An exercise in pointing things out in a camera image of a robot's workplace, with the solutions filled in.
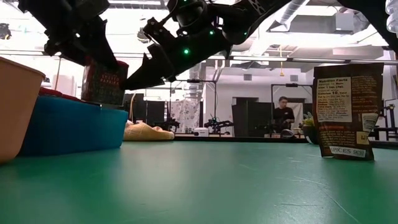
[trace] person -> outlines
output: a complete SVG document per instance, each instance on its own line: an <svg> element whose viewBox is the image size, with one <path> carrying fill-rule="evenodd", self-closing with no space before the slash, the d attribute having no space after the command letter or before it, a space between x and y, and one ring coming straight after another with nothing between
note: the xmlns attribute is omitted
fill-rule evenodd
<svg viewBox="0 0 398 224"><path fill-rule="evenodd" d="M274 110L273 119L278 132L291 128L294 123L294 114L293 110L287 106L287 97L279 98L279 107Z"/></svg>

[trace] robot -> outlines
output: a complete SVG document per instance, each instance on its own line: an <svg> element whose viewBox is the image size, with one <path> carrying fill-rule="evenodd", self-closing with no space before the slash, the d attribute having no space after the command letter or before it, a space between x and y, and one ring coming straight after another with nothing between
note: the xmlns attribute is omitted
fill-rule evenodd
<svg viewBox="0 0 398 224"><path fill-rule="evenodd" d="M386 29L388 15L382 0L338 0L344 7L361 11L389 47L398 52L395 34ZM142 29L154 43L148 47L141 67L124 83L122 90L137 90L173 82L176 76L208 57L222 52L228 59L233 45L242 44L261 24L290 0L241 0L233 5L205 0L169 0L170 14L160 22L154 18ZM45 28L49 40L45 52L85 65L91 57L110 69L118 65L105 37L106 21L100 14L108 0L20 0L19 9L29 11ZM173 19L180 25L177 36L164 24Z"/></svg>
<svg viewBox="0 0 398 224"><path fill-rule="evenodd" d="M230 121L217 121L217 118L211 118L207 123L204 124L205 128L212 128L212 134L230 134L228 131L221 133L221 128L227 128L234 126L234 123Z"/></svg>

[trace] green table surface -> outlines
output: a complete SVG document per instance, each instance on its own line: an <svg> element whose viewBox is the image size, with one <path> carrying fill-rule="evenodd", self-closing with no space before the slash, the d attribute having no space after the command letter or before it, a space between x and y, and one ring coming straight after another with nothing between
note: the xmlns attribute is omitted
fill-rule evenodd
<svg viewBox="0 0 398 224"><path fill-rule="evenodd" d="M398 151L322 159L308 144L129 142L0 166L1 224L398 223Z"/></svg>

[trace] snack bag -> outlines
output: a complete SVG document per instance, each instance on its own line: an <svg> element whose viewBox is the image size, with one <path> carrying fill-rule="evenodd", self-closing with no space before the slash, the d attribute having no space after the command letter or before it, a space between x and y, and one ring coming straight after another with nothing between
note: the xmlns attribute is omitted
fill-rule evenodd
<svg viewBox="0 0 398 224"><path fill-rule="evenodd" d="M374 160L368 136L382 108L383 63L314 68L313 111L322 157Z"/></svg>
<svg viewBox="0 0 398 224"><path fill-rule="evenodd" d="M123 105L124 90L120 84L127 79L129 65L118 61L119 70L111 71L105 66L88 59L81 87L81 99L86 102Z"/></svg>

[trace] tan plastic bin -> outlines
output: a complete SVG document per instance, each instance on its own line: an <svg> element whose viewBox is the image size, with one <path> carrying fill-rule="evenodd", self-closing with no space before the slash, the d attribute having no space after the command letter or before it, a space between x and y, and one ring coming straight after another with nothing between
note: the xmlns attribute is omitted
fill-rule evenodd
<svg viewBox="0 0 398 224"><path fill-rule="evenodd" d="M44 77L0 57L0 164L15 158L21 149Z"/></svg>

